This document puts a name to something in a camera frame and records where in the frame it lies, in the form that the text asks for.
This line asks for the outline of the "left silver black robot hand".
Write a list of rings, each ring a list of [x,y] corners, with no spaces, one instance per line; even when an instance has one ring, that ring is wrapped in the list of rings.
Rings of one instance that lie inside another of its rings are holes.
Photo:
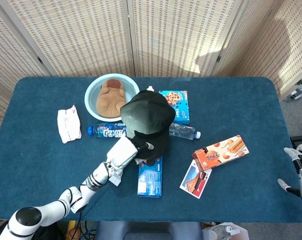
[[[108,168],[122,170],[144,149],[153,150],[154,146],[149,142],[136,145],[123,135],[107,153],[106,165]]]

